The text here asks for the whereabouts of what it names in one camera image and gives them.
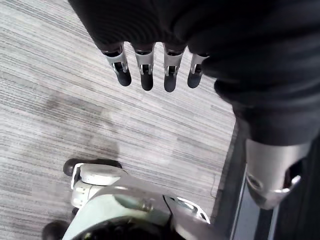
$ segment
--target floor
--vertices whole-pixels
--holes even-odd
[[[40,239],[70,219],[72,157],[118,160],[211,214],[235,119],[213,79],[188,88],[188,51],[167,93],[157,44],[145,92],[131,47],[123,87],[66,0],[3,0],[0,28],[0,239]]]

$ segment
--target black fabric sleeve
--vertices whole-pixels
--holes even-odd
[[[163,27],[209,55],[203,72],[248,138],[287,146],[319,134],[319,0],[156,2]]]

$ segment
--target robotic finger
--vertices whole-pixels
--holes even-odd
[[[141,86],[145,91],[150,91],[154,86],[154,49],[155,43],[151,44],[131,44],[141,75]]]
[[[198,55],[198,54],[192,55],[190,72],[189,72],[188,81],[187,81],[189,88],[194,89],[198,87],[198,85],[200,84],[201,76],[203,74],[201,63],[207,57],[208,56]]]
[[[176,88],[177,74],[186,49],[185,45],[164,43],[164,89],[171,93]]]
[[[131,84],[131,75],[128,67],[124,43],[121,42],[114,44],[112,50],[104,50],[102,53],[115,72],[119,83],[125,87],[129,86]]]

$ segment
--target metal bracket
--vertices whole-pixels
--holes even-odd
[[[154,47],[152,49],[152,52],[148,54],[139,54],[136,52],[135,57],[136,57],[140,74],[141,75],[145,74],[143,71],[143,65],[148,65],[148,70],[149,70],[148,73],[151,75],[154,70]]]
[[[127,57],[126,57],[126,53],[125,53],[125,48],[124,48],[124,44],[121,44],[121,53],[118,56],[108,56],[106,55],[105,52],[102,52],[103,55],[106,57],[106,59],[108,60],[109,64],[111,65],[113,71],[115,72],[115,74],[119,74],[117,68],[116,68],[116,63],[121,63],[121,66],[123,68],[123,72],[126,73],[128,71],[128,61],[127,61]]]
[[[163,47],[164,47],[164,63],[163,63],[164,74],[166,76],[169,76],[169,67],[175,67],[173,76],[177,76],[179,68],[180,68],[180,63],[181,63],[181,60],[182,60],[182,57],[184,55],[185,50],[183,50],[183,52],[181,54],[171,56],[166,51],[166,46],[163,45]]]
[[[193,54],[191,59],[190,72],[195,74],[196,66],[202,64],[203,60],[205,60],[208,56],[200,56],[198,54]]]

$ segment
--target striped carpet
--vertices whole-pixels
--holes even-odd
[[[40,239],[71,217],[72,157],[110,158],[132,175],[211,214],[234,127],[214,80],[187,86],[186,51],[176,90],[163,88],[157,43],[154,88],[142,90],[126,44],[132,84],[122,87],[66,0],[0,2],[0,239]]]

